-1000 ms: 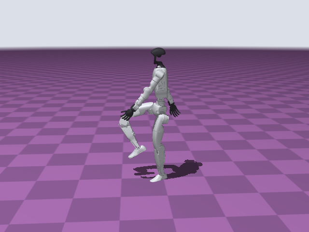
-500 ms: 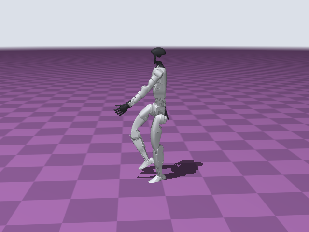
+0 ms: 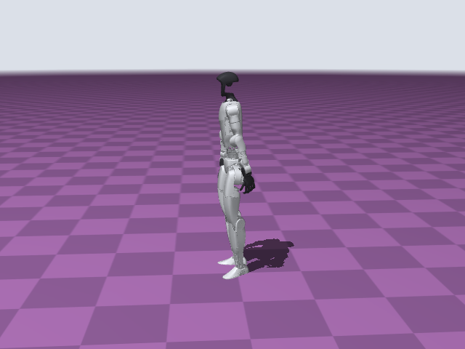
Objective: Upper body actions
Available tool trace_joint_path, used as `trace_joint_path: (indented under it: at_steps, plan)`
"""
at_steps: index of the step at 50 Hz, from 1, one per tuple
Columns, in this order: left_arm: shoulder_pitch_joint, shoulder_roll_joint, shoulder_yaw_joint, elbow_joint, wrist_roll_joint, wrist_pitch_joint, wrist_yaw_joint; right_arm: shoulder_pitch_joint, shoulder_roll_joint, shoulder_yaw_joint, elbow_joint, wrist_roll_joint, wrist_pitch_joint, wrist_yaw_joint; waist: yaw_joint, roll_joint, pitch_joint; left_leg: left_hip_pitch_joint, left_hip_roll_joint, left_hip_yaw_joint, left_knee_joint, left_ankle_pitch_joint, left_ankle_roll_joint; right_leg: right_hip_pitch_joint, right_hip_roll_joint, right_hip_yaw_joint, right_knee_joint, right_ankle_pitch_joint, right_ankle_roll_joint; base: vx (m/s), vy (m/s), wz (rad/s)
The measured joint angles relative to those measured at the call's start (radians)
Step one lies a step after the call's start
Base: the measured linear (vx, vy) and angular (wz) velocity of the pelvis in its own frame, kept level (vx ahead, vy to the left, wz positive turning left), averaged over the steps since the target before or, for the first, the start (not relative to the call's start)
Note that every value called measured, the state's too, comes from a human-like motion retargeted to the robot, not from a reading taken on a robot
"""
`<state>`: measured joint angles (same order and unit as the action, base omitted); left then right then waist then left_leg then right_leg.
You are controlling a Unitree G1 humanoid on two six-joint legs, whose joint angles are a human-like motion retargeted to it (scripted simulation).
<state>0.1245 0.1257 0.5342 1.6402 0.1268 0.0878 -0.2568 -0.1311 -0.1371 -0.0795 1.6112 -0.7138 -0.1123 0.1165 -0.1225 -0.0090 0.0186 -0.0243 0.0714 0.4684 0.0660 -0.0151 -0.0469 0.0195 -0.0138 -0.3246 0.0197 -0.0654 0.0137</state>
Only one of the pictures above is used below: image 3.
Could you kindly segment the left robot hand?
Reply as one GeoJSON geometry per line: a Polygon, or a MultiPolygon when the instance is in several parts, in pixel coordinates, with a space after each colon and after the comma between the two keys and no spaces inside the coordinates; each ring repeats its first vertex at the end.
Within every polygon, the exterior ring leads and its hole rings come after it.
{"type": "Polygon", "coordinates": [[[242,184],[242,186],[240,188],[240,191],[242,191],[243,187],[245,186],[245,192],[243,192],[243,193],[246,194],[246,193],[249,193],[250,191],[252,191],[253,189],[255,189],[255,183],[254,183],[253,177],[251,176],[251,174],[252,174],[251,172],[246,174],[244,168],[241,168],[241,171],[242,171],[242,175],[244,176],[244,178],[243,178],[243,184],[242,184]]]}

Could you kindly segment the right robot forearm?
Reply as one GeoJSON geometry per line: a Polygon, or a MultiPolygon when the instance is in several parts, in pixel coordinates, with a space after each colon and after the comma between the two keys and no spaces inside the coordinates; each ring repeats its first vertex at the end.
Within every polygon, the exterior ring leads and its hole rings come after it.
{"type": "Polygon", "coordinates": [[[225,161],[225,158],[227,158],[227,149],[229,149],[229,148],[224,147],[222,140],[220,141],[220,145],[221,145],[220,158],[223,158],[223,160],[225,161]]]}

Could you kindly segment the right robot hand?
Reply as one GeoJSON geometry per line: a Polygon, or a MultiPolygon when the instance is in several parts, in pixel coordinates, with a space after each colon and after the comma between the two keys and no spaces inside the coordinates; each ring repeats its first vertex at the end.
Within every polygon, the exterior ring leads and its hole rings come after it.
{"type": "MultiPolygon", "coordinates": [[[[221,159],[219,160],[219,165],[220,165],[220,166],[224,165],[224,160],[223,160],[223,158],[221,158],[221,159]]],[[[218,173],[218,176],[219,176],[219,173],[218,173]]]]}

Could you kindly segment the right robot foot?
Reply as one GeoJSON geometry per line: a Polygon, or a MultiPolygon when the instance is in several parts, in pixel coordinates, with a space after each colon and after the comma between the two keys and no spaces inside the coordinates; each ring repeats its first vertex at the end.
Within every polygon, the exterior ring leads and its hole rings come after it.
{"type": "MultiPolygon", "coordinates": [[[[235,261],[233,259],[233,256],[226,259],[226,260],[223,260],[223,261],[219,261],[218,264],[221,264],[221,265],[235,265],[235,261]]],[[[243,257],[243,264],[247,265],[247,261],[246,261],[246,258],[243,257]]],[[[236,263],[237,265],[237,263],[236,263]]]]}

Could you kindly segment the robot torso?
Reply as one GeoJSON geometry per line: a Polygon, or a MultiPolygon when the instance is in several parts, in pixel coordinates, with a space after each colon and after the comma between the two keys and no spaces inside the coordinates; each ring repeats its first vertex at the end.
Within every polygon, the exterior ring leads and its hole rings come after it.
{"type": "MultiPolygon", "coordinates": [[[[234,135],[233,131],[230,128],[230,122],[226,114],[226,106],[230,104],[236,104],[240,111],[240,124],[242,128],[242,135],[243,135],[243,119],[242,119],[242,108],[240,102],[231,101],[232,99],[227,99],[227,102],[223,102],[219,109],[219,124],[222,133],[222,141],[225,148],[227,149],[227,158],[224,161],[224,168],[225,172],[227,173],[230,170],[233,170],[233,166],[240,167],[238,164],[238,157],[237,153],[235,152],[236,147],[232,147],[230,144],[230,138],[234,135]],[[234,148],[234,150],[233,150],[234,148]]],[[[241,170],[241,167],[240,167],[241,170]]]]}

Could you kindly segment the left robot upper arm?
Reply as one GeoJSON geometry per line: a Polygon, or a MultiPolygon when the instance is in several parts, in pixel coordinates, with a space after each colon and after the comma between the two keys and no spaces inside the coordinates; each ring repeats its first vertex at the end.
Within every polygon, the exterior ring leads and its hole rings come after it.
{"type": "Polygon", "coordinates": [[[233,132],[233,136],[230,138],[230,144],[232,147],[237,147],[235,144],[235,138],[242,135],[242,128],[240,124],[240,111],[236,104],[230,104],[226,106],[226,114],[230,122],[230,128],[233,132]]]}

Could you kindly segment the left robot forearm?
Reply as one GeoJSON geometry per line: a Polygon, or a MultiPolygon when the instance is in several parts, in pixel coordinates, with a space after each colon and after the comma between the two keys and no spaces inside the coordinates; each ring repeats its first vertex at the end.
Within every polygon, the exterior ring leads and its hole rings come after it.
{"type": "Polygon", "coordinates": [[[248,174],[249,172],[251,172],[251,167],[247,159],[246,145],[243,141],[243,138],[241,136],[237,136],[235,138],[235,144],[238,146],[235,149],[235,152],[237,153],[237,157],[238,157],[238,164],[241,168],[244,168],[245,173],[248,174]]]}

